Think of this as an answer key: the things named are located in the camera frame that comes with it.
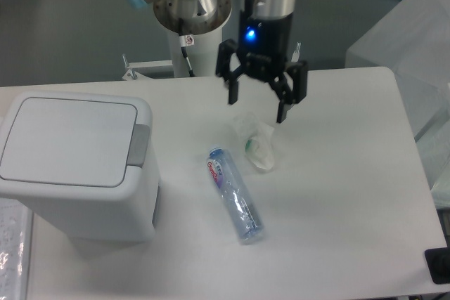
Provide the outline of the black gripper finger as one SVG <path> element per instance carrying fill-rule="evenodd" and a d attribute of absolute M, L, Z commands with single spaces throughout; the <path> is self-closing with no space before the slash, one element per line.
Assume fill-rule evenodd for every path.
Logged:
<path fill-rule="evenodd" d="M 217 54 L 215 74 L 224 80 L 229 90 L 228 104 L 233 105 L 238 100 L 238 78 L 242 75 L 242 67 L 231 69 L 231 56 L 238 50 L 238 44 L 227 39 L 220 43 Z"/>
<path fill-rule="evenodd" d="M 305 60 L 288 63 L 282 76 L 276 82 L 280 89 L 276 122 L 281 124 L 287 117 L 288 110 L 300 103 L 307 96 L 309 64 Z"/>

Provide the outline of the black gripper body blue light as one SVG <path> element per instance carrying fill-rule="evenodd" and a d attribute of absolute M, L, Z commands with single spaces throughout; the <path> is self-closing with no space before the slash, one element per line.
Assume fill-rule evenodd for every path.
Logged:
<path fill-rule="evenodd" d="M 237 75 L 264 83 L 283 81 L 293 14 L 282 18 L 257 18 L 240 12 Z"/>

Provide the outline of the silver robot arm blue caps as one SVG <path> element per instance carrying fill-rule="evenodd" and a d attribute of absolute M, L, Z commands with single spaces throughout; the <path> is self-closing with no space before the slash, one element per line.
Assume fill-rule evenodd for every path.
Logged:
<path fill-rule="evenodd" d="M 307 94 L 308 65 L 288 58 L 295 0 L 128 0 L 153 7 L 166 30 L 176 77 L 217 76 L 238 100 L 242 75 L 268 84 L 278 122 Z"/>

